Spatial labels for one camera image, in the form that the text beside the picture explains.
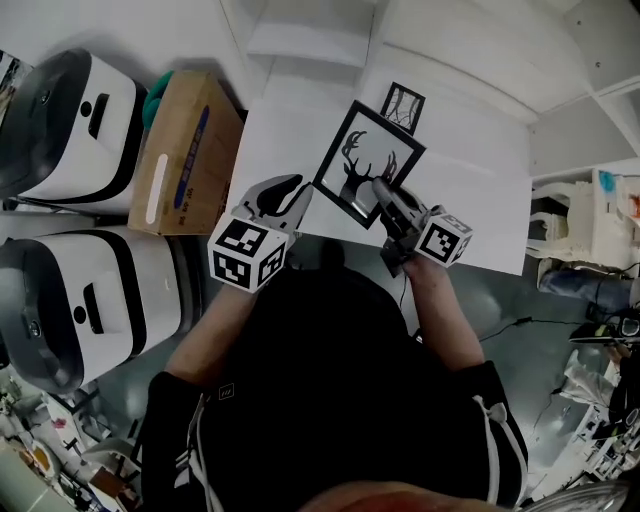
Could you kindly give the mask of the blue grey cloth bundle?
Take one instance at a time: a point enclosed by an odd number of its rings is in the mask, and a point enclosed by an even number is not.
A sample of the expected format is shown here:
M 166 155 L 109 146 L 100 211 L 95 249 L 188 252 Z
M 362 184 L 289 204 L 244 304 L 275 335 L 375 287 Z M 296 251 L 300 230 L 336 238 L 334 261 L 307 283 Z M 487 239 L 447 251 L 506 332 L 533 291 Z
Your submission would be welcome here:
M 640 300 L 640 280 L 596 275 L 582 270 L 549 270 L 538 279 L 544 293 L 592 302 L 607 311 L 633 306 Z

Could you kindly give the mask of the white desk with drawers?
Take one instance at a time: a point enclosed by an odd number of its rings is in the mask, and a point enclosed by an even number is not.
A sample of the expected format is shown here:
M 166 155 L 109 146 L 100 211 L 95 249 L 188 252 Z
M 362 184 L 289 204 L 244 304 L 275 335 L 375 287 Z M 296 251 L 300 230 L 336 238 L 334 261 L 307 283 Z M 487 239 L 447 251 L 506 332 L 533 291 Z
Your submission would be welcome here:
M 640 12 L 629 0 L 217 0 L 242 64 L 248 118 L 229 201 L 254 184 L 312 179 L 349 107 L 397 82 L 426 102 L 426 151 L 406 186 L 474 232 L 463 262 L 520 274 L 533 181 L 640 158 Z M 247 56 L 261 20 L 373 18 L 351 102 L 271 101 L 270 63 Z

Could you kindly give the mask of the black wheeled machine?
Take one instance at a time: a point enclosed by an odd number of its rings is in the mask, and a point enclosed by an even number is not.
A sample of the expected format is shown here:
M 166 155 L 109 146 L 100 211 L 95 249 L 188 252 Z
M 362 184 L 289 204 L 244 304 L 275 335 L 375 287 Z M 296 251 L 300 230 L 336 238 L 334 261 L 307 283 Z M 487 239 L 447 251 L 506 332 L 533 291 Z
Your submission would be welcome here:
M 640 345 L 640 310 L 626 309 L 610 314 L 603 322 L 587 322 L 569 336 L 573 344 L 612 346 Z

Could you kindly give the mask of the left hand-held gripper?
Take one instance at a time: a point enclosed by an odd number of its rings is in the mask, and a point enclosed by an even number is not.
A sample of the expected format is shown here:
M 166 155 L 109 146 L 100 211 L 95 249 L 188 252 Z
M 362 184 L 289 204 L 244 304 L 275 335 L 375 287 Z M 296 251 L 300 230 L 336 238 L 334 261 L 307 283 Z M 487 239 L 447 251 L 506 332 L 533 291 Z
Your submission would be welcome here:
M 313 196 L 312 184 L 302 179 L 288 174 L 257 183 L 223 214 L 207 243 L 212 278 L 255 293 L 282 269 Z

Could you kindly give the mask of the deer picture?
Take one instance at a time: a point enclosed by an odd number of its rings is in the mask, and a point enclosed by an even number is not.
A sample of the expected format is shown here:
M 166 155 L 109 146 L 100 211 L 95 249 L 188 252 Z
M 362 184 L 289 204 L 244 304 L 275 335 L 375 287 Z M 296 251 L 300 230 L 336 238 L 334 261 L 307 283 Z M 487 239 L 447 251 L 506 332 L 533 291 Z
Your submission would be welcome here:
M 425 146 L 405 130 L 359 101 L 342 121 L 313 185 L 362 227 L 368 229 L 381 213 L 373 192 L 380 178 L 400 185 Z

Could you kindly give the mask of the white and black mobile robot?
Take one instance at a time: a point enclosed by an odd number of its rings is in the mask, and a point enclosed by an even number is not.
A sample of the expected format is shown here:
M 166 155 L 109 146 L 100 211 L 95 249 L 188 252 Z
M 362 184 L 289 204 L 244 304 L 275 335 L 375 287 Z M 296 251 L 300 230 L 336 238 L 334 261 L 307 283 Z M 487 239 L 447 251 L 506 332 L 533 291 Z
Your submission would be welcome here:
M 0 198 L 76 206 L 121 197 L 135 171 L 146 96 L 82 48 L 41 62 L 0 122 Z
M 197 247 L 112 226 L 0 246 L 0 344 L 29 384 L 71 393 L 186 332 L 202 311 Z

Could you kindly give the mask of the white chair with black legs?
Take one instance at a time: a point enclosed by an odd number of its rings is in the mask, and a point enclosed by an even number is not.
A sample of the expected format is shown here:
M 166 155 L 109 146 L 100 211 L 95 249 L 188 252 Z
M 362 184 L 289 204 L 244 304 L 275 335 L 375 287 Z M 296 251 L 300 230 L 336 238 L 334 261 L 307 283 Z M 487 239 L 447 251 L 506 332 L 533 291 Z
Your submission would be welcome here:
M 134 481 L 141 475 L 142 463 L 133 439 L 109 437 L 87 449 L 83 459 L 96 467 L 88 485 L 104 508 L 127 512 L 139 506 Z

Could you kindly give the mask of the person's black clothing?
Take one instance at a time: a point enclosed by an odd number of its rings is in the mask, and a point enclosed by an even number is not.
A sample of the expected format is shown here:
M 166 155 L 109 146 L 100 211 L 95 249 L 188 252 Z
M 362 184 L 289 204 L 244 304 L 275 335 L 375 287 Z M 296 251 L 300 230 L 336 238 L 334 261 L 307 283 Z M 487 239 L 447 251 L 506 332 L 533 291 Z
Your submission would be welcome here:
M 144 512 L 508 512 L 528 454 L 494 364 L 450 371 L 328 241 L 281 270 L 209 387 L 149 386 Z

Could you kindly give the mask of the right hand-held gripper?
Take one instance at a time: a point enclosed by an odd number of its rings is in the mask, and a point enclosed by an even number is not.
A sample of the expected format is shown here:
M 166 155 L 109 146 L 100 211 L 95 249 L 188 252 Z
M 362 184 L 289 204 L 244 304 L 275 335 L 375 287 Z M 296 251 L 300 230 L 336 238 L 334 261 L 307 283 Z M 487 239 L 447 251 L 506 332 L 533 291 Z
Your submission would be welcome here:
M 383 210 L 381 221 L 387 232 L 380 255 L 392 276 L 415 256 L 445 268 L 461 257 L 473 236 L 469 226 L 441 206 L 426 208 L 411 191 L 382 177 L 376 177 L 371 186 Z

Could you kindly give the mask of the white cloth bundle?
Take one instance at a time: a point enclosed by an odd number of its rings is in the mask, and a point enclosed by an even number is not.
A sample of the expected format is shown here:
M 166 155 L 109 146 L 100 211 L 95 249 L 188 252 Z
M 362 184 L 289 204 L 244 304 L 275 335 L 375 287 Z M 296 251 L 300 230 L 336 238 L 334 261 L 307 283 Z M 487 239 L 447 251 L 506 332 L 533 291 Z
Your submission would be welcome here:
M 567 361 L 560 395 L 578 403 L 608 407 L 615 386 L 603 375 L 587 370 L 578 354 L 574 349 Z

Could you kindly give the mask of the small black branch picture frame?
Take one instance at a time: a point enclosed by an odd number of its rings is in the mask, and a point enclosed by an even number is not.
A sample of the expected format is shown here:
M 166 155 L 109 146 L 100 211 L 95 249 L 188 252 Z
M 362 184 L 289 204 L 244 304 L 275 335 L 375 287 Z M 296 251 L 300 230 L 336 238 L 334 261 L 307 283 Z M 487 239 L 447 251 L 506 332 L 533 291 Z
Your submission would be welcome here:
M 393 82 L 383 103 L 381 115 L 408 134 L 414 135 L 425 102 L 425 96 Z

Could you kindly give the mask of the person's right forearm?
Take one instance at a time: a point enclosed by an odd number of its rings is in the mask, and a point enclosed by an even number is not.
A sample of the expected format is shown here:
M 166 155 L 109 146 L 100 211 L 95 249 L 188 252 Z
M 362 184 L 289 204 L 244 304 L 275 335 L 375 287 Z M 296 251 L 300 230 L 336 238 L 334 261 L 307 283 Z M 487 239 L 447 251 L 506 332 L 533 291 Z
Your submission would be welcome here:
M 423 256 L 403 265 L 411 283 L 423 343 L 450 371 L 485 362 L 481 343 L 464 315 L 446 269 Z

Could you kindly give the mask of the brown cardboard box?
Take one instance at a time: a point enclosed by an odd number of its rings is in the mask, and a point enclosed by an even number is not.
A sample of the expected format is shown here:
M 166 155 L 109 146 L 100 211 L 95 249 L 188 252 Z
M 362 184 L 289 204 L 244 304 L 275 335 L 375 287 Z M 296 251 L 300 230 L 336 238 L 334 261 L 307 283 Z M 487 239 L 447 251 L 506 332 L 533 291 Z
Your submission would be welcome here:
M 154 235 L 209 235 L 225 211 L 244 122 L 215 76 L 178 71 L 160 100 L 128 227 Z

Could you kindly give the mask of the person's left forearm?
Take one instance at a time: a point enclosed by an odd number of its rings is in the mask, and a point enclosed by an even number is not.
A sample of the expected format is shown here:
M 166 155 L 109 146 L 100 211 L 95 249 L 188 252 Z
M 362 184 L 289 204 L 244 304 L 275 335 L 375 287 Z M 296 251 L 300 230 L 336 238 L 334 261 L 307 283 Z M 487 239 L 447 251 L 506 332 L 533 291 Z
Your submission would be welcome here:
M 223 285 L 197 324 L 169 358 L 165 371 L 199 387 L 211 386 L 223 371 L 257 302 L 258 294 Z

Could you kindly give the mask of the green round object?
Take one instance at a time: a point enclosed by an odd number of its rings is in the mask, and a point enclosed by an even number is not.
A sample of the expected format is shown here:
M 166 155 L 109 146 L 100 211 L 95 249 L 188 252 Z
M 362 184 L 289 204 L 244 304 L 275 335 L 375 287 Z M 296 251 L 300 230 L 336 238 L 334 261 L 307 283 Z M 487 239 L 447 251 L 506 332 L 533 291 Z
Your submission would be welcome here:
M 173 70 L 168 71 L 162 75 L 149 90 L 142 107 L 142 123 L 145 130 L 151 129 L 163 95 L 173 74 Z

